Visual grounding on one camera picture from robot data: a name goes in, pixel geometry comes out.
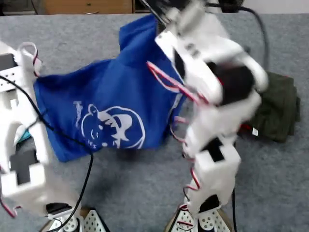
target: blue cloth bag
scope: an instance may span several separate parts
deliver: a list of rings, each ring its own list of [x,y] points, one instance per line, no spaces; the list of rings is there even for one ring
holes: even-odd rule
[[[146,65],[150,61],[180,81],[155,43],[156,24],[155,17],[148,15],[123,26],[116,59],[95,62],[65,75],[38,78],[34,89],[45,119],[93,151],[160,146],[184,96],[164,88]],[[87,154],[75,142],[49,129],[47,132],[60,161]]]

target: dark green cloth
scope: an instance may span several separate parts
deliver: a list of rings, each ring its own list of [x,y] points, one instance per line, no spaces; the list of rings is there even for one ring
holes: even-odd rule
[[[261,95],[262,103],[249,124],[259,135],[285,142],[300,120],[300,98],[292,78],[268,72],[268,79],[268,89]]]

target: black wire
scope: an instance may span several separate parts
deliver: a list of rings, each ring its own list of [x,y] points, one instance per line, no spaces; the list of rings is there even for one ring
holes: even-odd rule
[[[45,114],[47,113],[47,110],[45,110],[43,113],[42,113],[42,116],[44,116]],[[36,118],[36,120],[34,122],[32,122],[27,128],[26,130],[28,131],[31,127],[33,127],[35,124],[37,124],[37,122],[39,122],[40,119],[39,117]]]
[[[57,219],[57,218],[53,218],[53,220],[59,221],[59,222],[60,222],[60,224],[62,225],[62,221],[61,221],[61,220],[59,220],[59,219]]]
[[[268,66],[269,66],[269,41],[268,41],[268,35],[267,35],[267,32],[266,32],[265,25],[264,25],[261,17],[258,15],[258,13],[255,12],[254,10],[248,8],[248,7],[237,6],[237,5],[230,5],[230,4],[206,3],[206,6],[217,7],[217,8],[221,8],[223,6],[226,9],[239,10],[239,11],[247,11],[247,12],[249,12],[249,13],[254,15],[256,21],[258,22],[258,24],[260,26],[260,29],[261,29],[261,32],[262,32],[262,36],[263,36],[263,41],[264,41],[263,68],[265,69],[265,71],[267,71],[268,70]]]
[[[60,222],[60,224],[62,225],[62,221],[60,221],[59,219],[54,218],[54,220],[59,221],[59,222]]]
[[[34,6],[33,0],[31,0],[31,5],[33,7],[35,14],[38,15],[38,11],[37,11],[36,7]]]
[[[38,118],[40,121],[42,121],[44,123],[44,125],[49,128],[51,131],[53,131],[54,133],[57,133],[57,134],[60,134],[62,137],[64,138],[67,138],[79,145],[81,145],[83,148],[85,148],[85,150],[87,152],[89,152],[90,154],[90,163],[89,163],[89,167],[88,167],[88,171],[87,171],[87,174],[86,174],[86,178],[85,178],[85,181],[84,181],[84,184],[83,184],[83,187],[82,187],[82,190],[81,190],[81,193],[79,195],[79,198],[76,202],[76,205],[73,209],[73,211],[71,212],[70,216],[68,217],[68,219],[59,227],[55,228],[55,229],[52,229],[50,231],[47,231],[47,232],[57,232],[59,231],[61,228],[63,228],[69,221],[70,219],[73,217],[73,215],[75,214],[79,204],[81,203],[82,201],[82,198],[83,198],[83,195],[84,195],[84,191],[86,189],[86,186],[87,186],[87,183],[88,183],[88,179],[89,179],[89,176],[90,176],[90,173],[91,173],[91,168],[92,168],[92,164],[93,164],[93,153],[91,151],[91,149],[84,143],[76,140],[76,139],[73,139],[71,137],[69,137],[68,135],[64,134],[63,132],[61,131],[56,131],[55,128],[53,128],[51,125],[49,125],[49,123],[44,119],[43,115],[40,113],[39,109],[37,108],[37,106],[35,105],[35,103],[33,102],[33,100],[31,99],[31,97],[22,89],[22,87],[20,87],[19,85],[17,85],[16,83],[14,83],[13,81],[3,77],[0,75],[0,79],[6,81],[7,83],[10,83],[11,85],[15,86],[17,89],[19,89],[23,94],[25,94],[25,96],[28,98],[30,104],[32,105],[34,111],[37,113],[38,115]]]
[[[233,211],[234,232],[237,232],[236,213],[235,213],[235,188],[233,189],[233,193],[232,193],[232,211]]]

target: cartoon face print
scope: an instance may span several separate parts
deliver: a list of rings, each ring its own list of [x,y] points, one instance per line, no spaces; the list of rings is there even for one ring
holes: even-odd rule
[[[90,104],[81,126],[83,137],[94,149],[107,146],[141,148],[145,139],[139,115],[119,106],[99,111],[95,105]]]

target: gray carpet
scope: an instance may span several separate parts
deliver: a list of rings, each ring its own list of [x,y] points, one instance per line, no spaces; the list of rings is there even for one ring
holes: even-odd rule
[[[45,73],[66,73],[94,60],[113,58],[119,27],[140,15],[22,16],[0,20],[0,39],[13,47],[33,41]],[[262,57],[262,40],[247,14],[220,15],[237,42]],[[309,231],[309,15],[263,16],[270,38],[270,70],[295,79],[302,121],[285,144],[239,139],[236,211],[240,232]],[[171,138],[157,150],[104,149],[95,155],[83,205],[94,206],[112,232],[160,232],[183,200],[190,180],[181,146]],[[53,163],[55,172],[80,190],[89,157]],[[230,205],[226,207],[231,215]],[[38,231],[44,218],[21,210],[11,220],[0,210],[1,232]]]

